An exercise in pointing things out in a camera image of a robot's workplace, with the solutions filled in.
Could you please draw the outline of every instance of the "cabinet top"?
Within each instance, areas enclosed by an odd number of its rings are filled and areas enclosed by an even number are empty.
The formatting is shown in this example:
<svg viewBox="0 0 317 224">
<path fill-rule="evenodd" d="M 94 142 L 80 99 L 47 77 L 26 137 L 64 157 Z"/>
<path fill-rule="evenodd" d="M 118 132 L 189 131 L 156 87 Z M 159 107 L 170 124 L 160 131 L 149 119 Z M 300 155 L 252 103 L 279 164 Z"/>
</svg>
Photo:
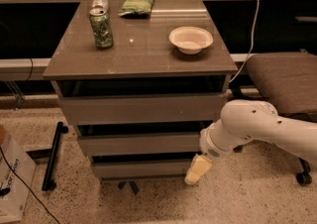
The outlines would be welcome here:
<svg viewBox="0 0 317 224">
<path fill-rule="evenodd" d="M 109 0 L 114 46 L 99 50 L 88 19 L 92 0 L 82 0 L 56 48 L 44 78 L 49 80 L 185 76 L 234 73 L 237 68 L 201 0 L 156 0 L 145 19 L 118 16 L 125 0 Z M 213 45 L 183 55 L 168 39 L 178 27 L 203 28 Z"/>
</svg>

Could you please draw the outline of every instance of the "can lid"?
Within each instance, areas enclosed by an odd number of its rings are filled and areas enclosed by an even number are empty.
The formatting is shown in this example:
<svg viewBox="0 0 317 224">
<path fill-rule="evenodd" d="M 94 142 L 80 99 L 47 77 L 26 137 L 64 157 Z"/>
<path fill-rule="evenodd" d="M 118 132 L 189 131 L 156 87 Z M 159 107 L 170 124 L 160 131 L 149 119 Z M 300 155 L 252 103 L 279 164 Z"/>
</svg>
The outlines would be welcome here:
<svg viewBox="0 0 317 224">
<path fill-rule="evenodd" d="M 106 10 L 104 8 L 93 8 L 89 11 L 89 14 L 92 16 L 101 16 L 106 13 Z"/>
</svg>

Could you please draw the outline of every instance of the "green can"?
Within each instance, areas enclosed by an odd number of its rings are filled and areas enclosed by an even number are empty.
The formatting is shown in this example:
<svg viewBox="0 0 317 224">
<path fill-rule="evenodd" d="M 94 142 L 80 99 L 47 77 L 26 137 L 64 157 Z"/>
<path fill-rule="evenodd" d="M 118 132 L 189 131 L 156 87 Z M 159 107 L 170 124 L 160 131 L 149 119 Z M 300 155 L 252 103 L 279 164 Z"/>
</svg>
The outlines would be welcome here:
<svg viewBox="0 0 317 224">
<path fill-rule="evenodd" d="M 113 46 L 113 36 L 108 12 L 103 8 L 93 8 L 89 12 L 89 20 L 98 49 L 106 49 Z"/>
</svg>

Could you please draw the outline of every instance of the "terrazzo floor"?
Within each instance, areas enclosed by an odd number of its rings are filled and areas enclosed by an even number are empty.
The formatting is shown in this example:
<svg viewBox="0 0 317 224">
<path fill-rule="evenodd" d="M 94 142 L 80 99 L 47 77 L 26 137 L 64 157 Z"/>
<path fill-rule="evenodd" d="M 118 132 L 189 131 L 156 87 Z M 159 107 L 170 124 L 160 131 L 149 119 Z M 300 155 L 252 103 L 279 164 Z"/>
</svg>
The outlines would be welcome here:
<svg viewBox="0 0 317 224">
<path fill-rule="evenodd" d="M 56 123 L 65 123 L 56 97 L 27 96 L 22 109 L 14 106 L 13 98 L 0 97 L 0 123 L 25 151 L 49 147 Z M 182 178 L 137 180 L 137 195 L 127 185 L 119 189 L 117 181 L 100 183 L 94 177 L 71 127 L 60 141 L 57 187 L 43 192 L 46 166 L 37 165 L 32 190 L 62 224 L 317 223 L 317 168 L 312 167 L 312 184 L 301 186 L 295 179 L 298 159 L 263 142 L 214 162 L 194 186 Z M 55 222 L 29 194 L 17 223 Z"/>
</svg>

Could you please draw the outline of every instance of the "chair seat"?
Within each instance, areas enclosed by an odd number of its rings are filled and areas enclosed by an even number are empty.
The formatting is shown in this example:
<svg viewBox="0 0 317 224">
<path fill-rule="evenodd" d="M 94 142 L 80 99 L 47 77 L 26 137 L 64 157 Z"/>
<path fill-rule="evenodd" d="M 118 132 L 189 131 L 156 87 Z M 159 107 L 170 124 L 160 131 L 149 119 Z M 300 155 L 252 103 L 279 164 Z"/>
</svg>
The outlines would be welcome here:
<svg viewBox="0 0 317 224">
<path fill-rule="evenodd" d="M 279 114 L 317 113 L 317 56 L 269 53 L 251 56 L 247 72 Z"/>
</svg>

